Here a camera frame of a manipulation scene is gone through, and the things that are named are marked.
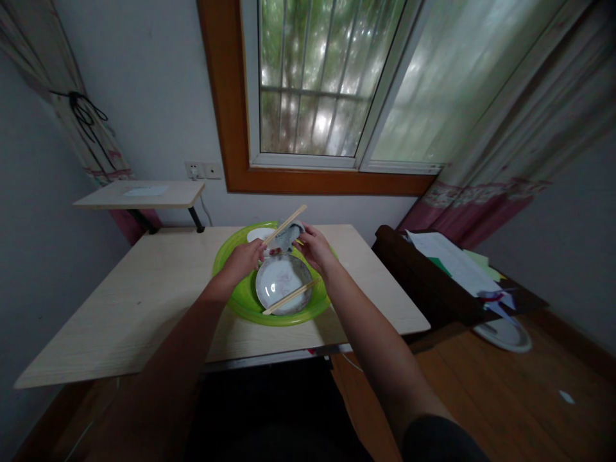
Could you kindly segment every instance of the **chopsticks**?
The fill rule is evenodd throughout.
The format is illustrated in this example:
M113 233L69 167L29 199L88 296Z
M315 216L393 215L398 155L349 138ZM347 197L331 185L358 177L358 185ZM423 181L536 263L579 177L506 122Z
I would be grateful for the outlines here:
M279 233L280 233L283 229L285 229L285 228L289 225L289 223L290 223L290 222L292 222L292 221L293 221L293 220L297 217L297 215L299 215L300 213L302 213L302 212L303 212L305 209L307 209L307 208L308 208L308 206L307 206L307 205L302 205L299 209L297 209L293 215L291 215L290 217L288 217L288 218L284 221L284 223L283 223L283 224L281 224L281 225L278 227L278 229L277 229L276 231L274 231L272 234L270 234L270 235L269 235L269 237L268 237L265 241L263 241L263 244L264 244L264 245L268 245L270 242L272 242L272 241L276 238L276 236L277 236L277 235L278 235L278 234L279 234Z
M319 282L321 282L320 279L314 279L312 281L310 281L308 284L303 285L302 287L300 287L297 290L294 290L293 292L291 292L290 294L288 294L286 297L283 297L283 299L277 301L276 303L274 303L271 307L269 307L268 309L266 309L263 313L264 316L269 316L270 314L272 314L274 311L276 311L278 308L280 308L281 306L283 306L286 302L294 299L297 296L300 296L301 294L303 294L304 292L306 292L308 289L310 289L313 286L316 286Z

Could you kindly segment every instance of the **black sleeve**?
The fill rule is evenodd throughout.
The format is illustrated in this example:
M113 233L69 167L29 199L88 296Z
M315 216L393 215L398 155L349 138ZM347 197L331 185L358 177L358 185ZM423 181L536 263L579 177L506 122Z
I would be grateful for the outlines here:
M489 461L460 426L444 417L423 416L409 425L402 442L402 459L411 461Z

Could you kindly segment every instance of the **forearm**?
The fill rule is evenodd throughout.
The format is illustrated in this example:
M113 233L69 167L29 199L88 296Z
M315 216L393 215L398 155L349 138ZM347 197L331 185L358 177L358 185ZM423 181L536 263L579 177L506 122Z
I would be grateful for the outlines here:
M210 281L131 386L116 396L92 459L97 459L97 454L101 459L105 454L116 459L126 455L128 459L139 447L154 449L151 456L164 456L168 436L198 381L234 287L222 273Z
M323 279L336 314L385 411L398 443L415 418L451 415L425 380L409 347L340 263Z

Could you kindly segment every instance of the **window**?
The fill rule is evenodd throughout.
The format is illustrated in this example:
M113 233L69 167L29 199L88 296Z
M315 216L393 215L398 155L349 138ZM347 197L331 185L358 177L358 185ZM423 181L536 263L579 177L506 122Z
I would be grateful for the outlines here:
M498 128L574 0L199 0L229 191L422 194Z

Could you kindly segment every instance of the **white wall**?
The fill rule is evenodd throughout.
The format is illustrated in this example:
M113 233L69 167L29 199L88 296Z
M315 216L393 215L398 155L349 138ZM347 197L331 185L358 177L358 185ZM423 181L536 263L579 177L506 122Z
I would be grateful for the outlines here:
M221 163L195 0L54 4L85 86L138 178L185 180L185 160ZM379 225L397 226L416 200L228 194L224 180L208 180L204 197L215 226L276 220L306 203L305 221L351 223L370 245ZM185 210L160 216L168 225L191 224Z
M0 460L59 387L13 383L128 250L111 216L71 207L91 193L55 120L0 52Z
M479 245L558 316L616 355L616 133Z

